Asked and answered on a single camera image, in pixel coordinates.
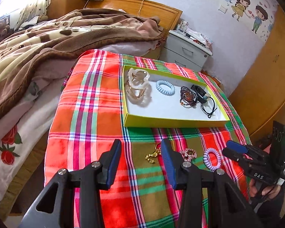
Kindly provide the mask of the right hand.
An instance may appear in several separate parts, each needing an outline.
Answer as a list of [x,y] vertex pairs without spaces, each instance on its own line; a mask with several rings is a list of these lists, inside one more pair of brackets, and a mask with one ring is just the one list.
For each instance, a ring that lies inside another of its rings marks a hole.
[[[255,197],[256,194],[258,193],[258,189],[255,186],[256,181],[254,179],[250,180],[249,183],[249,195],[250,197]],[[274,199],[280,192],[281,186],[275,185],[275,186],[267,186],[263,189],[261,195],[262,196],[267,196],[269,199]]]

